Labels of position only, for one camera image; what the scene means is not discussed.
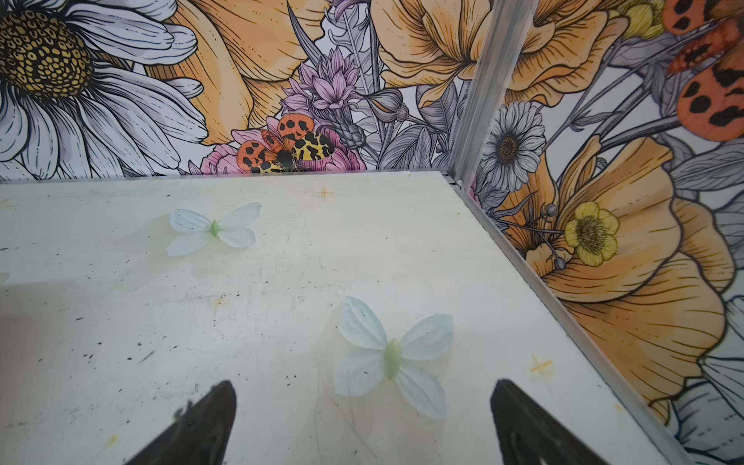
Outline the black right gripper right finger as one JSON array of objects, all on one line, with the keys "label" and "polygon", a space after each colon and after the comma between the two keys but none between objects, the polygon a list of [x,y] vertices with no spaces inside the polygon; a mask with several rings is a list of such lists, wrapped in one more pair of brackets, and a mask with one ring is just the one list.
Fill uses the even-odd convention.
[{"label": "black right gripper right finger", "polygon": [[490,409],[506,465],[606,465],[600,455],[509,379],[496,382]]}]

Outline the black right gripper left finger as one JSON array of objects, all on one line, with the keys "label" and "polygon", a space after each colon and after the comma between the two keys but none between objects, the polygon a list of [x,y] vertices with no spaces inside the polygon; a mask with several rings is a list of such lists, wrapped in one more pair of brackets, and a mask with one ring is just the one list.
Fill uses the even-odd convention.
[{"label": "black right gripper left finger", "polygon": [[223,464],[236,404],[233,384],[222,381],[198,402],[178,411],[174,422],[128,464]]}]

